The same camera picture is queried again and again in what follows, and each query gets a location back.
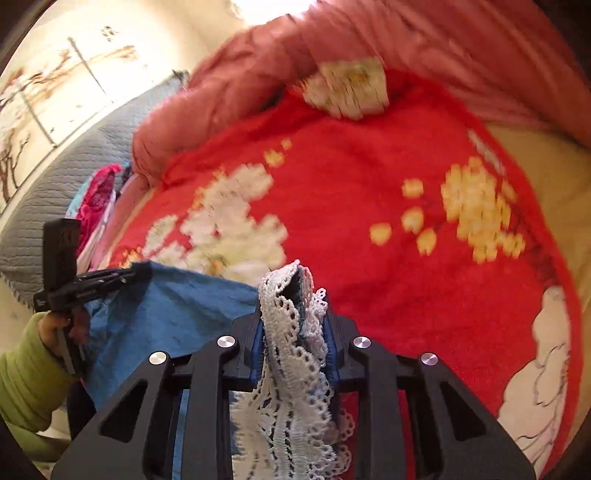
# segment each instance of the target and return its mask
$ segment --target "green sleeve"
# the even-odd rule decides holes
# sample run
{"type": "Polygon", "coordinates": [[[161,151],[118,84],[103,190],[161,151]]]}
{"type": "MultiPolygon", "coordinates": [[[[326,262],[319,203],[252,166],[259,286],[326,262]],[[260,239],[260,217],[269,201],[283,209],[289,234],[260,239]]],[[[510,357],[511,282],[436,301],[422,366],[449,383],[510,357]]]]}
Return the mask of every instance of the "green sleeve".
{"type": "Polygon", "coordinates": [[[0,355],[0,414],[32,460],[51,461],[63,451],[62,442],[35,433],[49,428],[51,413],[60,407],[76,379],[41,342],[37,323],[44,315],[33,315],[19,345],[0,355]]]}

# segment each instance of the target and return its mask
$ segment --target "pink fabric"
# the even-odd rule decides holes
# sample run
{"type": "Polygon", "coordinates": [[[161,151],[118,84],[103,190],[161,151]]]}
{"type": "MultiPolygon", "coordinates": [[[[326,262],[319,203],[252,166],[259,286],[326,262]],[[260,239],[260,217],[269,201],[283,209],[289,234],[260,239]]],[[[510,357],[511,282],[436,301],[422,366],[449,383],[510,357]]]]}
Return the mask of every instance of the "pink fabric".
{"type": "Polygon", "coordinates": [[[115,207],[111,213],[105,232],[100,237],[96,246],[95,253],[90,262],[90,270],[98,268],[100,262],[115,241],[115,238],[122,230],[131,212],[134,211],[138,202],[149,189],[150,185],[148,184],[148,180],[143,175],[133,175],[127,183],[125,183],[121,189],[119,200],[115,203],[115,207]]]}
{"type": "Polygon", "coordinates": [[[368,56],[444,84],[483,121],[561,129],[591,146],[588,82],[533,1],[320,0],[200,64],[138,128],[134,170],[156,185],[173,154],[261,111],[319,63],[368,56]]]}
{"type": "Polygon", "coordinates": [[[109,203],[106,205],[105,211],[103,215],[100,217],[99,223],[96,225],[95,229],[90,234],[84,249],[78,254],[78,258],[76,259],[76,274],[82,275],[83,273],[88,272],[88,268],[90,267],[90,262],[92,260],[92,256],[96,251],[96,246],[100,241],[103,233],[105,233],[105,228],[107,226],[107,222],[109,218],[111,218],[111,213],[113,213],[113,207],[115,206],[115,200],[117,199],[116,191],[111,191],[111,196],[109,198],[109,203]]]}
{"type": "Polygon", "coordinates": [[[84,250],[92,232],[100,223],[106,208],[109,205],[109,199],[113,192],[115,184],[115,174],[121,171],[121,166],[113,164],[97,170],[93,179],[88,185],[88,190],[84,195],[76,219],[81,221],[80,239],[76,256],[84,250]]]}

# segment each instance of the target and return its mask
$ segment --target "gray quilted mattress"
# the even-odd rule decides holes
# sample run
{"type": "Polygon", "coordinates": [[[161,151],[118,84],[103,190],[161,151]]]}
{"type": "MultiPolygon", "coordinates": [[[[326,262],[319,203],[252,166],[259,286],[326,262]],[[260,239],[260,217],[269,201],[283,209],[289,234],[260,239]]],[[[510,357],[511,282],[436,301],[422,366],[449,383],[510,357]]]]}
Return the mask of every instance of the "gray quilted mattress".
{"type": "Polygon", "coordinates": [[[20,302],[31,306],[33,294],[43,287],[43,223],[66,214],[97,168],[130,159],[131,138],[142,118],[181,83],[173,76],[110,113],[64,150],[27,191],[0,235],[0,278],[20,302]]]}

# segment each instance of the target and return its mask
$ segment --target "blue cloth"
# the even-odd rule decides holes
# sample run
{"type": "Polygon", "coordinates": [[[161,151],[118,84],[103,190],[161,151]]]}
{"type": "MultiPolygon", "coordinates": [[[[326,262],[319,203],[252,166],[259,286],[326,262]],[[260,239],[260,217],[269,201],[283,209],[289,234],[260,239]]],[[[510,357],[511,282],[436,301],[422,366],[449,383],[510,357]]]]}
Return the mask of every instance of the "blue cloth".
{"type": "Polygon", "coordinates": [[[97,409],[151,353],[195,352],[256,308],[258,292],[246,284],[151,267],[149,282],[131,283],[86,305],[91,322],[85,386],[97,409]]]}

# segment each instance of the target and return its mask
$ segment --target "silver screw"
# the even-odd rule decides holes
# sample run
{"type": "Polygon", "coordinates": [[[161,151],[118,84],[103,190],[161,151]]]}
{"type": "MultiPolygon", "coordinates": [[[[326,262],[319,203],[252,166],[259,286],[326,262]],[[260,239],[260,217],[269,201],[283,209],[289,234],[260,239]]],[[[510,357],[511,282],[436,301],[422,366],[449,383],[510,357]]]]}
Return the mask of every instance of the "silver screw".
{"type": "Polygon", "coordinates": [[[367,337],[355,337],[353,339],[353,345],[357,348],[367,348],[371,345],[371,340],[367,337]]]}
{"type": "Polygon", "coordinates": [[[236,343],[236,339],[231,335],[224,335],[217,339],[217,344],[222,348],[230,348],[236,343]]]}
{"type": "Polygon", "coordinates": [[[430,367],[437,365],[438,361],[439,359],[434,353],[427,352],[421,355],[421,362],[423,362],[425,365],[429,365],[430,367]]]}
{"type": "Polygon", "coordinates": [[[150,363],[152,365],[163,364],[167,359],[167,355],[164,352],[154,352],[150,355],[150,363]]]}

